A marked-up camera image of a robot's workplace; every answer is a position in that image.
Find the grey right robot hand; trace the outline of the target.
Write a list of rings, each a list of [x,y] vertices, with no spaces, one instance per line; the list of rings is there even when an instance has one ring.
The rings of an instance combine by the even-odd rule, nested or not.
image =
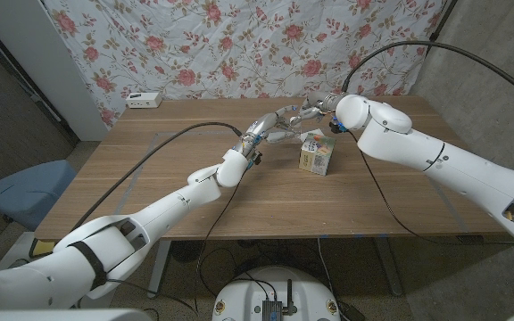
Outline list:
[[[328,92],[311,92],[306,96],[297,115],[289,120],[289,124],[297,127],[307,119],[322,119],[327,114],[335,112],[336,106],[343,98],[343,95]]]

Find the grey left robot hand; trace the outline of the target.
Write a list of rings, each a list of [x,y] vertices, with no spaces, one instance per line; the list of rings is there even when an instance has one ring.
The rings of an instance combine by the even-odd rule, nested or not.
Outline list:
[[[295,110],[296,105],[288,105],[277,111],[266,113],[253,122],[240,136],[232,150],[249,159],[262,142],[277,144],[286,139],[296,138],[296,126],[291,123],[290,119],[284,117],[287,112]]]

